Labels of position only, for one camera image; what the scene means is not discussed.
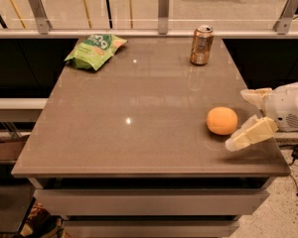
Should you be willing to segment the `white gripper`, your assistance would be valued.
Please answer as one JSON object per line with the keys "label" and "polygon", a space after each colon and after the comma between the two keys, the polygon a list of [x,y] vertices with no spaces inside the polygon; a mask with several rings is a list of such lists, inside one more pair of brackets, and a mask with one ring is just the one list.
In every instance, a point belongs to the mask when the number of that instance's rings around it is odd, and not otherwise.
{"label": "white gripper", "polygon": [[267,117],[258,118],[253,115],[248,118],[225,141],[225,147],[230,152],[270,139],[278,128],[285,132],[298,131],[298,82],[282,85],[274,90],[269,87],[244,89],[240,95],[257,108],[264,108]]}

